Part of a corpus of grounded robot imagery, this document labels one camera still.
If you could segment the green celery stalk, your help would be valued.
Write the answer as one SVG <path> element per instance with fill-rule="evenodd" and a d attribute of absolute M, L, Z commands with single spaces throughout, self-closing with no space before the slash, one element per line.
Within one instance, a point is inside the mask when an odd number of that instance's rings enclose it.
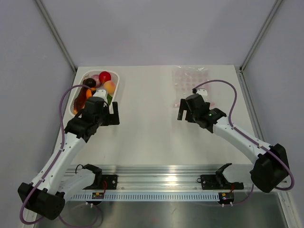
<path fill-rule="evenodd" d="M 107 103 L 110 105 L 112 102 L 113 97 L 111 95 L 107 95 Z"/>

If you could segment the purple sweet potato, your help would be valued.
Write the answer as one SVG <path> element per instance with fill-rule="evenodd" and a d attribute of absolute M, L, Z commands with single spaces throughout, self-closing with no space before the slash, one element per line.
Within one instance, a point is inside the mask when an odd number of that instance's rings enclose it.
<path fill-rule="evenodd" d="M 74 100 L 73 113 L 77 114 L 81 109 L 83 109 L 86 102 L 86 92 L 87 88 L 82 87 L 78 96 Z"/>

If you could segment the orange peach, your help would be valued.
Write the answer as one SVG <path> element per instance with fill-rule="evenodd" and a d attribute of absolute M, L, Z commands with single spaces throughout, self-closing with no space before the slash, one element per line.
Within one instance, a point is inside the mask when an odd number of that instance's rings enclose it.
<path fill-rule="evenodd" d="M 112 80 L 105 82 L 103 87 L 109 94 L 113 94 L 116 90 L 116 84 Z"/>

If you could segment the clear pink-dotted zip bag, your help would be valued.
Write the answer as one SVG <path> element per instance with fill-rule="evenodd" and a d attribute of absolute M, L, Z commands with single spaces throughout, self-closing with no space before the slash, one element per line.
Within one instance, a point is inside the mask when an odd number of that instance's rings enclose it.
<path fill-rule="evenodd" d="M 197 85 L 210 80 L 209 70 L 205 67 L 175 66 L 171 71 L 171 80 L 175 92 L 173 107 L 180 106 L 180 100 L 192 94 Z"/>

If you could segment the white perforated plastic basket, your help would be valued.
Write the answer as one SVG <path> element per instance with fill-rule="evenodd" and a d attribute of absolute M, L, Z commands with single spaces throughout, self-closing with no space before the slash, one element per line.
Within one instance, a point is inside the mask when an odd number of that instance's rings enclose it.
<path fill-rule="evenodd" d="M 109 104 L 109 109 L 112 110 L 111 103 L 115 100 L 119 81 L 120 78 L 117 73 L 105 69 L 93 69 L 83 74 L 77 73 L 74 84 L 87 85 L 92 89 L 77 87 L 72 90 L 68 108 L 70 114 L 75 116 L 85 107 L 85 102 L 91 96 L 103 98 Z"/>

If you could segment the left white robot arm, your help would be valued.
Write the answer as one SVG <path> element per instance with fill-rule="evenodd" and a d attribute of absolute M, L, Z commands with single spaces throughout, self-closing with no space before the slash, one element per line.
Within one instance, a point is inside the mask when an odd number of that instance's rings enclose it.
<path fill-rule="evenodd" d="M 101 97 L 90 97 L 63 131 L 62 142 L 40 173 L 30 182 L 21 183 L 18 194 L 22 209 L 28 209 L 49 220 L 56 219 L 65 203 L 83 189 L 110 186 L 101 168 L 87 164 L 77 174 L 62 182 L 71 161 L 100 126 L 119 125 L 118 103 L 112 102 L 110 113 Z"/>

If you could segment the orange persimmon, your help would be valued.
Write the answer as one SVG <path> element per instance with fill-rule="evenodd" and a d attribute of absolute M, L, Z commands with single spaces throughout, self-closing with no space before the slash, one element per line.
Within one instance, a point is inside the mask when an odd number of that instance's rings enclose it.
<path fill-rule="evenodd" d="M 96 93 L 96 88 L 87 89 L 86 91 L 86 98 L 92 97 Z"/>

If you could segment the purple onion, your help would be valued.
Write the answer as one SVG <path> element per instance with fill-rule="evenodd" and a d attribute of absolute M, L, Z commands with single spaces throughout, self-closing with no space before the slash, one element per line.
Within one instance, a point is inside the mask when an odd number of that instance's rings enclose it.
<path fill-rule="evenodd" d="M 95 88 L 99 88 L 102 85 L 102 83 L 99 80 L 99 75 L 93 75 L 91 78 L 95 80 Z"/>

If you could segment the dark mangosteen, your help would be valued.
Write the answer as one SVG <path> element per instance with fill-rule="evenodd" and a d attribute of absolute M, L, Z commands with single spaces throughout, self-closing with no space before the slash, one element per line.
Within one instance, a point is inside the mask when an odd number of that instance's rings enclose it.
<path fill-rule="evenodd" d="M 93 78 L 87 78 L 85 80 L 85 85 L 90 88 L 94 88 L 96 86 L 96 81 Z"/>

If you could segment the red tomato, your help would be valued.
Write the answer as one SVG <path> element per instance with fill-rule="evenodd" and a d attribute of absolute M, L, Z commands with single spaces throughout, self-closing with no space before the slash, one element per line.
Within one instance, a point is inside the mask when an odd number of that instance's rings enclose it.
<path fill-rule="evenodd" d="M 104 84 L 107 81 L 111 80 L 111 74 L 107 71 L 102 71 L 99 74 L 99 81 L 101 82 L 101 84 Z"/>

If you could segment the aluminium mounting rail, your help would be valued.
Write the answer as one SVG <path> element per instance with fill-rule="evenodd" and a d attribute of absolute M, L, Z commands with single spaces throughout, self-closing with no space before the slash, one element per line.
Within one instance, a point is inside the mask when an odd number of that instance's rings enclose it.
<path fill-rule="evenodd" d="M 221 167 L 213 165 L 98 165 L 103 174 L 118 176 L 117 191 L 162 192 L 202 191 L 197 179 L 202 174 L 214 174 Z"/>

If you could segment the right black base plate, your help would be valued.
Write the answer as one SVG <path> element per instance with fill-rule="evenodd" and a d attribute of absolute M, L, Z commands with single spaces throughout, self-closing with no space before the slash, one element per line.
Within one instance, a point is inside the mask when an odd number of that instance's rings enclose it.
<path fill-rule="evenodd" d="M 203 190 L 243 190 L 242 182 L 228 182 L 224 177 L 216 174 L 204 174 L 197 178 L 197 183 L 201 184 Z"/>

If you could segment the left aluminium frame post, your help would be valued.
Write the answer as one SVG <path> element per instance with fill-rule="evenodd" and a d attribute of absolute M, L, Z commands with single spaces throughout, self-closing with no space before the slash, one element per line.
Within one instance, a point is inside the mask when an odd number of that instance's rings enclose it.
<path fill-rule="evenodd" d="M 38 7 L 39 12 L 42 14 L 42 17 L 44 18 L 48 29 L 50 30 L 55 42 L 59 46 L 59 49 L 61 50 L 62 54 L 64 55 L 69 67 L 71 68 L 72 72 L 76 74 L 77 72 L 77 67 L 75 66 L 64 42 L 62 41 L 60 34 L 57 31 L 57 28 L 45 6 L 42 0 L 34 0 L 35 4 Z"/>

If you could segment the aluminium frame post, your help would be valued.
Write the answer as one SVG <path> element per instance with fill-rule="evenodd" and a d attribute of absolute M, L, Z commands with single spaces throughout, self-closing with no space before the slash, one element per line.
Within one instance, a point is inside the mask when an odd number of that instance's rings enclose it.
<path fill-rule="evenodd" d="M 266 35 L 267 31 L 269 30 L 271 23 L 274 21 L 276 14 L 280 10 L 283 3 L 284 3 L 284 0 L 275 0 L 271 10 L 269 11 L 266 19 L 264 20 L 261 28 L 259 29 L 259 32 L 254 39 L 254 42 L 252 43 L 249 51 L 247 52 L 245 59 L 243 60 L 242 64 L 239 67 L 239 70 L 241 73 L 244 73 L 246 67 L 248 66 L 250 60 L 252 59 L 255 52 L 257 51 L 260 43 L 262 42 L 264 36 Z"/>
<path fill-rule="evenodd" d="M 38 7 L 39 12 L 42 14 L 42 17 L 44 18 L 48 29 L 50 30 L 55 42 L 59 46 L 59 49 L 61 50 L 62 54 L 64 55 L 69 67 L 71 68 L 72 72 L 76 74 L 77 72 L 77 67 L 75 66 L 64 42 L 62 41 L 60 34 L 57 31 L 57 28 L 45 6 L 42 0 L 34 0 L 35 4 Z"/>

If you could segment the right aluminium frame post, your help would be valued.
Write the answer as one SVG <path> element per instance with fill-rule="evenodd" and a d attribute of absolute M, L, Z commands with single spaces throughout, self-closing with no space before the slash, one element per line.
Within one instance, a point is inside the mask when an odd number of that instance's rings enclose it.
<path fill-rule="evenodd" d="M 284 0 L 275 0 L 271 10 L 269 11 L 266 19 L 264 20 L 261 28 L 259 29 L 259 32 L 254 39 L 254 42 L 252 43 L 249 51 L 247 52 L 245 59 L 243 60 L 242 64 L 239 67 L 239 70 L 241 73 L 244 73 L 246 67 L 248 66 L 250 60 L 252 59 L 255 52 L 257 51 L 260 43 L 262 42 L 264 36 L 266 35 L 267 31 L 269 30 L 271 23 L 274 21 L 276 14 L 280 10 L 283 3 L 284 3 Z"/>

